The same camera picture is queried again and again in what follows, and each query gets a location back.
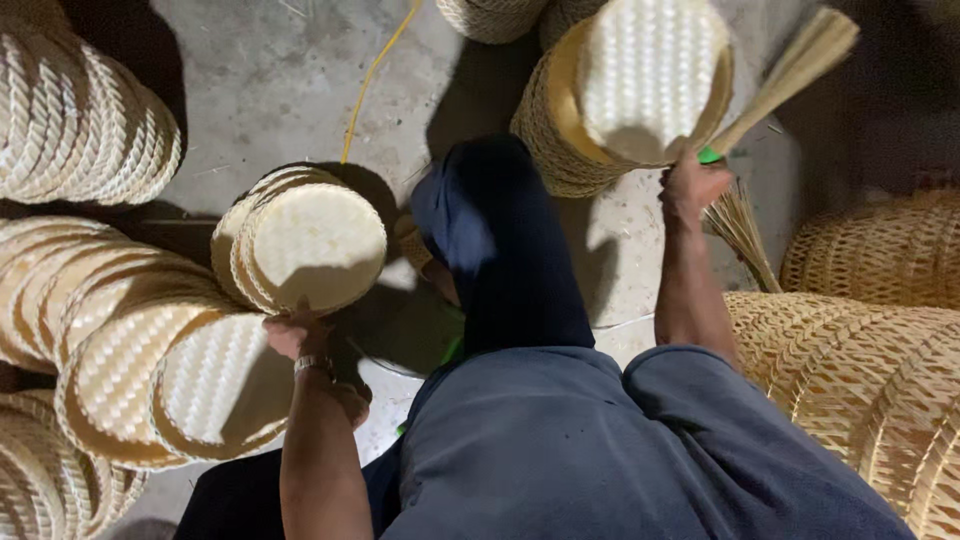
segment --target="yellow cable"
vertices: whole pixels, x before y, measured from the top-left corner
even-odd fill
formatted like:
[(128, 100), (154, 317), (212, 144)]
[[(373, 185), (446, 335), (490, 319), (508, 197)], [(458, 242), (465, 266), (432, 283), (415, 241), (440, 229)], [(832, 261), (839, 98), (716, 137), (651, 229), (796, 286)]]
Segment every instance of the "yellow cable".
[(376, 67), (380, 64), (380, 61), (383, 60), (383, 57), (387, 55), (387, 51), (394, 46), (396, 39), (400, 37), (400, 34), (403, 33), (403, 30), (406, 29), (407, 25), (410, 24), (410, 19), (414, 18), (414, 14), (417, 12), (417, 9), (420, 8), (420, 3), (422, 0), (414, 0), (414, 5), (410, 8), (410, 12), (407, 13), (407, 17), (403, 19), (403, 22), (400, 23), (400, 26), (397, 27), (396, 32), (394, 32), (393, 37), (390, 38), (390, 41), (387, 41), (387, 44), (384, 45), (383, 50), (380, 51), (380, 54), (377, 55), (376, 60), (370, 64), (370, 69), (367, 70), (367, 77), (363, 80), (363, 85), (360, 86), (360, 95), (357, 96), (357, 103), (353, 106), (353, 116), (350, 118), (350, 124), (347, 127), (347, 134), (344, 136), (344, 153), (340, 156), (340, 163), (347, 162), (347, 155), (350, 152), (350, 143), (353, 141), (353, 128), (357, 123), (357, 114), (360, 113), (360, 105), (363, 103), (363, 96), (367, 93), (367, 85), (370, 84), (370, 79), (373, 77), (373, 72), (376, 71)]

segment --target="person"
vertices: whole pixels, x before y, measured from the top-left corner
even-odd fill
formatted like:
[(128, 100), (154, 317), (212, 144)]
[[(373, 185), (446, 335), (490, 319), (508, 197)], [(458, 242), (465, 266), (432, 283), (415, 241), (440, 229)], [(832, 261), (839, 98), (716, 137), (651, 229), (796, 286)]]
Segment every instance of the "person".
[(306, 306), (271, 320), (299, 367), (282, 454), (204, 474), (178, 537), (912, 538), (740, 375), (700, 225), (731, 179), (690, 150), (664, 174), (659, 346), (621, 373), (593, 349), (523, 143), (456, 146), (411, 210), (434, 259), (423, 274), (445, 273), (466, 315), (464, 358), (431, 375), (406, 433), (361, 470), (367, 402), (331, 380), (328, 328)]

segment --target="watch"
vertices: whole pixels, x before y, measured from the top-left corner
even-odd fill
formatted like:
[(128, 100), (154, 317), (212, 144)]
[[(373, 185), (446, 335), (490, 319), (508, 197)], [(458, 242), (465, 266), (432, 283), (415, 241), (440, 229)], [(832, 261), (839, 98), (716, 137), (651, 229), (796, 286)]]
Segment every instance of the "watch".
[(294, 362), (294, 377), (297, 376), (297, 373), (309, 367), (325, 370), (330, 375), (330, 382), (336, 381), (333, 372), (333, 360), (329, 356), (304, 355), (297, 358), (297, 361)]

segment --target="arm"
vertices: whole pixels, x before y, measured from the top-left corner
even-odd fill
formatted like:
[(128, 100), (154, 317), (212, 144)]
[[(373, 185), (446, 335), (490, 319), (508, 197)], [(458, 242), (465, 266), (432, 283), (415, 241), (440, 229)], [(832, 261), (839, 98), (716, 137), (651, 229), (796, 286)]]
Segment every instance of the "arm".
[[(329, 330), (301, 305), (293, 315), (264, 323), (270, 344), (290, 358), (326, 358)], [(287, 538), (373, 538), (367, 486), (353, 430), (369, 414), (349, 384), (331, 370), (311, 366), (296, 373), (280, 463), (280, 509)]]
[(724, 165), (701, 165), (687, 149), (664, 173), (663, 276), (654, 318), (658, 345), (699, 345), (714, 351), (739, 371), (730, 315), (710, 270), (700, 212), (730, 184)]

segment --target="gray floor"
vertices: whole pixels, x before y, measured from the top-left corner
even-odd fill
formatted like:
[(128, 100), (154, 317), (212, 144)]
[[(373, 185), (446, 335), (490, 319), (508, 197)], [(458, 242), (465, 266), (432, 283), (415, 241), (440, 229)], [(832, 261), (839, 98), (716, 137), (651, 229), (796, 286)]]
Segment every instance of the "gray floor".
[[(811, 2), (715, 3), (735, 40), (736, 113)], [(329, 166), (367, 196), (391, 228), (431, 158), (459, 140), (506, 128), (540, 54), (533, 35), (498, 47), (464, 41), (426, 0), (374, 77), (357, 122), (351, 165), (340, 166), (335, 163), (362, 79), (406, 14), (408, 0), (66, 4), (78, 32), (153, 88), (187, 134), (182, 167), (161, 202), (118, 216), (119, 222), (135, 237), (198, 260), (208, 257), (209, 225), (140, 222), (219, 216), (263, 174), (296, 161)], [(907, 52), (880, 46), (902, 31), (877, 22), (880, 8), (846, 4), (863, 17), (866, 44), (851, 62), (781, 110), (780, 119), (760, 122), (732, 153), (732, 169), (753, 191), (775, 269), (805, 216), (862, 198), (862, 176), (851, 171), (859, 170), (860, 150), (852, 134), (864, 124), (863, 111), (902, 113), (897, 104), (904, 99), (930, 101), (941, 90), (930, 85), (947, 84), (927, 76), (932, 82), (926, 86), (900, 85), (912, 80), (910, 70), (920, 69), (903, 58), (923, 49), (923, 40), (908, 39)], [(896, 0), (870, 4), (900, 6)], [(891, 65), (891, 58), (894, 73), (876, 69)], [(881, 92), (886, 99), (880, 99), (858, 89), (864, 85), (892, 90)], [(659, 175), (637, 171), (593, 200), (558, 202), (598, 348), (621, 364), (653, 342), (651, 321), (620, 325), (641, 319), (656, 301), (662, 249)], [(733, 253), (720, 240), (711, 242), (721, 283), (729, 289), (755, 288)], [(374, 392), (383, 388), (373, 406), (376, 427), (358, 434), (362, 452), (370, 454), (389, 443), (417, 383), (370, 365), (357, 368), (356, 360), (373, 356), (426, 373), (461, 322), (417, 282), (396, 249), (374, 291), (339, 318), (338, 333), (353, 341), (341, 346), (341, 367), (382, 379), (368, 380)], [(130, 515), (105, 537), (169, 536), (169, 524), (179, 519), (193, 482), (206, 468), (193, 465), (155, 475)]]

